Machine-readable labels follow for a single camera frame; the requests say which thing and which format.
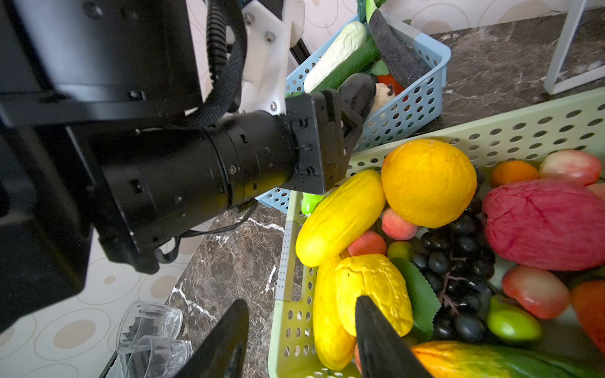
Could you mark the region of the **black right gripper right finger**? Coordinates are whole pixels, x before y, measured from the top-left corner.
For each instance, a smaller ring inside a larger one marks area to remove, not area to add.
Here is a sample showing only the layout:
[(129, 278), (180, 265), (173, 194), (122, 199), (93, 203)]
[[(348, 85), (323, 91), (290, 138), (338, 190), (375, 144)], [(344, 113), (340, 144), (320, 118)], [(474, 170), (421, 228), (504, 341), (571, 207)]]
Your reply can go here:
[(432, 377), (370, 296), (357, 298), (355, 325), (363, 377)]

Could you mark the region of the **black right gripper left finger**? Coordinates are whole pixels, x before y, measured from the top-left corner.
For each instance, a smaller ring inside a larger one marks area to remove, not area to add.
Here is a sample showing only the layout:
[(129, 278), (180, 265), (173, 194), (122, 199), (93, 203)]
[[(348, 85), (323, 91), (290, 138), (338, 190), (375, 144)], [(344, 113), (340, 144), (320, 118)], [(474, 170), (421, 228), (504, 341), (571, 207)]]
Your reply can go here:
[(242, 377), (249, 327), (248, 305), (237, 299), (175, 377)]

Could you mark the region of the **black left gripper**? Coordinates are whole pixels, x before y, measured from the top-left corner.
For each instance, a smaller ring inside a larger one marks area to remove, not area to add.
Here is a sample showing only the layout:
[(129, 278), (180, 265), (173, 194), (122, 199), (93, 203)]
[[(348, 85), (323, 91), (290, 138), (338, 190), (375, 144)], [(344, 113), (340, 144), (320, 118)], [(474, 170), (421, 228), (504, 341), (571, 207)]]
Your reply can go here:
[(284, 189), (324, 195), (345, 179), (363, 119), (334, 89), (285, 99), (296, 163)]

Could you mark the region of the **dark purple eggplant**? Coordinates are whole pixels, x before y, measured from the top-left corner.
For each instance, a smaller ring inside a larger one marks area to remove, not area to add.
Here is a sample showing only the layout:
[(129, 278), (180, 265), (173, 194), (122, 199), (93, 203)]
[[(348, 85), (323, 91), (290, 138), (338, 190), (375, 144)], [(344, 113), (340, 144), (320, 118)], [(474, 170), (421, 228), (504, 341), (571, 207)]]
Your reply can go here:
[(364, 120), (370, 114), (377, 93), (374, 78), (358, 72), (348, 77), (339, 87), (338, 92), (343, 101)]

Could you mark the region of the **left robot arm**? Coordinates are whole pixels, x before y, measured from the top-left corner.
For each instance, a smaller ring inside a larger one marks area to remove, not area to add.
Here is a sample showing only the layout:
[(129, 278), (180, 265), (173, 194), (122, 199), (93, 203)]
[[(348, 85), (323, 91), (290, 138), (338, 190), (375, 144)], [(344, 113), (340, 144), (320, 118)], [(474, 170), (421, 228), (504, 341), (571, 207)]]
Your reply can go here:
[(91, 242), (154, 274), (161, 246), (276, 187), (343, 179), (363, 119), (334, 89), (244, 102), (244, 66), (291, 44), (289, 4), (210, 1), (202, 95), (184, 1), (1, 4), (1, 328), (80, 294)]

